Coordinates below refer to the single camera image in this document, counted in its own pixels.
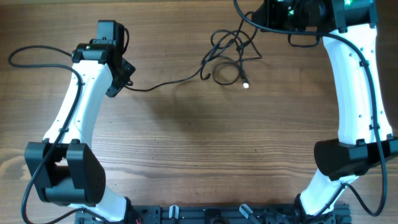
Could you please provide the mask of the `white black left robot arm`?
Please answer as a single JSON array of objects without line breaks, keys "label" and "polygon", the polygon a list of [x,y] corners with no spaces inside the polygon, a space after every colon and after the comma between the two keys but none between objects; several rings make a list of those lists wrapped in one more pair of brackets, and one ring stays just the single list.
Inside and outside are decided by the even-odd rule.
[{"label": "white black left robot arm", "polygon": [[107,187],[91,145],[104,97],[113,98],[132,85],[136,69],[123,59],[128,42],[129,32],[122,24],[100,20],[96,38],[72,52],[72,79],[60,111],[43,140],[25,149],[32,176],[21,206],[26,223],[31,188],[43,202],[71,207],[104,223],[127,223],[131,203]]}]

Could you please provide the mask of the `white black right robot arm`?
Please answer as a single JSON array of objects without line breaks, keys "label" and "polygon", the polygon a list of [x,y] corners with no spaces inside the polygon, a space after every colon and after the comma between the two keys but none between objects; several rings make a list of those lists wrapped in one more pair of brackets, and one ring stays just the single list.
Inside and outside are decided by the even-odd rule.
[{"label": "white black right robot arm", "polygon": [[384,112],[376,63],[374,1],[264,1],[254,26],[280,34],[312,35],[328,53],[339,109],[336,139],[314,147],[317,171],[300,194],[302,213],[315,218],[333,210],[344,189],[370,168],[397,155],[397,138]]}]

